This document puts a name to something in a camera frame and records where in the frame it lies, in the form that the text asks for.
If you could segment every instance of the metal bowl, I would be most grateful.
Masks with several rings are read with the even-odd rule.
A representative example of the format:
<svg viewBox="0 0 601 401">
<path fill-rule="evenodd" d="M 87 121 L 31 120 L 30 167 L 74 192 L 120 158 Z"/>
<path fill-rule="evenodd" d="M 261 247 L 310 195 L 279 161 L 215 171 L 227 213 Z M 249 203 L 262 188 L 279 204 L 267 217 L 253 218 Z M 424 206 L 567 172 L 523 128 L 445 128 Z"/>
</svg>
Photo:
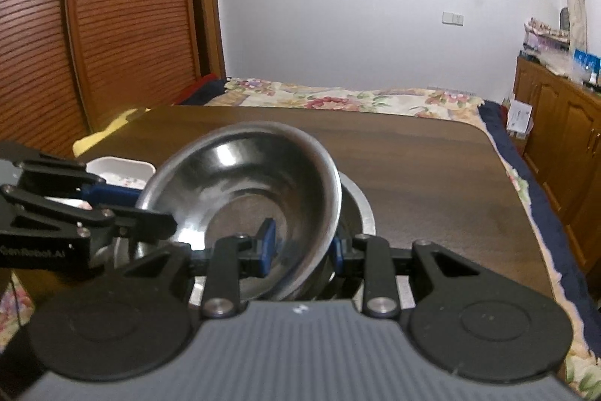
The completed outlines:
<svg viewBox="0 0 601 401">
<path fill-rule="evenodd" d="M 254 235 L 276 221 L 277 255 L 264 279 L 240 281 L 243 301 L 285 299 L 322 263 L 338 223 L 340 177 L 315 138 L 280 123 L 236 124 L 209 133 L 172 156 L 146 185 L 136 206 L 171 213 L 172 240 L 193 250 L 223 236 Z M 147 245 L 115 246 L 119 263 L 148 253 Z"/>
<path fill-rule="evenodd" d="M 376 220 L 371 206 L 363 191 L 346 174 L 340 172 L 342 184 L 342 207 L 336 233 L 340 238 L 351 238 L 360 233 L 376 234 Z M 311 281 L 305 283 L 302 299 L 334 299 L 339 296 L 344 280 L 334 276 L 332 262 L 325 257 L 323 263 L 316 269 Z M 361 281 L 356 281 L 355 288 L 347 281 L 345 293 L 353 296 Z"/>
</svg>

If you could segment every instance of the wooden table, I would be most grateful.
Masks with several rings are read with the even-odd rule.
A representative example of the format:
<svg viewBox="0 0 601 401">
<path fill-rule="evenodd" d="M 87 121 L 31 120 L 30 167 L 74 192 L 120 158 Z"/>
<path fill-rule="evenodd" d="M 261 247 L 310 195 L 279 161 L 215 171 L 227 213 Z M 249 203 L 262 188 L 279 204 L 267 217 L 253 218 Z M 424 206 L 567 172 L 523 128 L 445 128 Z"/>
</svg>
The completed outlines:
<svg viewBox="0 0 601 401">
<path fill-rule="evenodd" d="M 316 137 L 363 190 L 378 235 L 395 247 L 428 239 L 551 296 L 539 245 L 486 135 L 454 121 L 259 107 L 162 107 L 82 155 L 155 166 L 186 144 L 241 121 L 279 121 Z"/>
</svg>

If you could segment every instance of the logo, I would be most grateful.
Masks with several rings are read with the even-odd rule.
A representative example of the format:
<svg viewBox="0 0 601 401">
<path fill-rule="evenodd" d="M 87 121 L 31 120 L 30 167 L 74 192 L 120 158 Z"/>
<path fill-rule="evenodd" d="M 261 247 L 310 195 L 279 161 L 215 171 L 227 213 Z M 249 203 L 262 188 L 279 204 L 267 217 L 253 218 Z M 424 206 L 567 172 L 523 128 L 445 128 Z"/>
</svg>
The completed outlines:
<svg viewBox="0 0 601 401">
<path fill-rule="evenodd" d="M 5 257 L 33 257 L 35 259 L 64 259 L 65 252 L 61 250 L 35 250 L 30 248 L 9 248 L 0 245 L 0 254 Z"/>
<path fill-rule="evenodd" d="M 309 311 L 309 306 L 299 304 L 298 306 L 292 308 L 292 311 L 294 311 L 296 314 L 305 314 L 307 311 Z"/>
</svg>

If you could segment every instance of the louvered door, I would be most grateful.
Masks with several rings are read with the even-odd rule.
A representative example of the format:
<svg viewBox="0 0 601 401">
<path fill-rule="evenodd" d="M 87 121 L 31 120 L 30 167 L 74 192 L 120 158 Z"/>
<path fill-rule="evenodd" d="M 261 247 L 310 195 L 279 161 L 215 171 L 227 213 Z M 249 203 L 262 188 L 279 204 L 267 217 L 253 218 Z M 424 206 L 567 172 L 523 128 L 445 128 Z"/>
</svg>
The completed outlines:
<svg viewBox="0 0 601 401">
<path fill-rule="evenodd" d="M 200 76 L 192 0 L 67 0 L 67 16 L 94 128 L 170 103 Z"/>
<path fill-rule="evenodd" d="M 62 0 L 0 0 L 0 139 L 72 156 L 87 133 Z"/>
</svg>

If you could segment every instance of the floral bedspread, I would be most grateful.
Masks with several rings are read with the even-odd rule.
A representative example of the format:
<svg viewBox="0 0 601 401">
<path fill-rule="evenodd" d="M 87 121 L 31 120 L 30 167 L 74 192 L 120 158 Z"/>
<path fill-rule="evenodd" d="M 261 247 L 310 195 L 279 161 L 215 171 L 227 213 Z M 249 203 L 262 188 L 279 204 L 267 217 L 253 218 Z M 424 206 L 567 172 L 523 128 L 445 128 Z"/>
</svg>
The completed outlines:
<svg viewBox="0 0 601 401">
<path fill-rule="evenodd" d="M 311 88 L 259 79 L 232 79 L 225 87 L 226 93 L 213 99 L 207 106 L 292 107 L 385 113 L 462 121 L 485 132 L 506 167 L 507 176 L 518 192 L 530 219 L 551 278 L 555 300 L 572 320 L 574 338 L 566 360 L 567 381 L 575 391 L 587 399 L 596 399 L 601 395 L 601 362 L 588 349 L 581 317 L 572 302 L 566 299 L 560 284 L 560 274 L 555 270 L 551 254 L 534 222 L 528 183 L 501 157 L 494 139 L 480 118 L 478 107 L 483 103 L 482 99 L 468 94 L 430 89 L 350 91 L 342 88 Z M 26 321 L 33 311 L 32 304 L 18 281 L 16 289 L 21 319 Z M 9 289 L 0 302 L 0 350 L 18 328 L 15 306 L 15 298 Z"/>
<path fill-rule="evenodd" d="M 261 106 L 362 111 L 464 121 L 484 127 L 478 114 L 483 100 L 430 89 L 350 91 L 315 88 L 259 79 L 231 79 L 227 92 L 207 106 Z"/>
</svg>

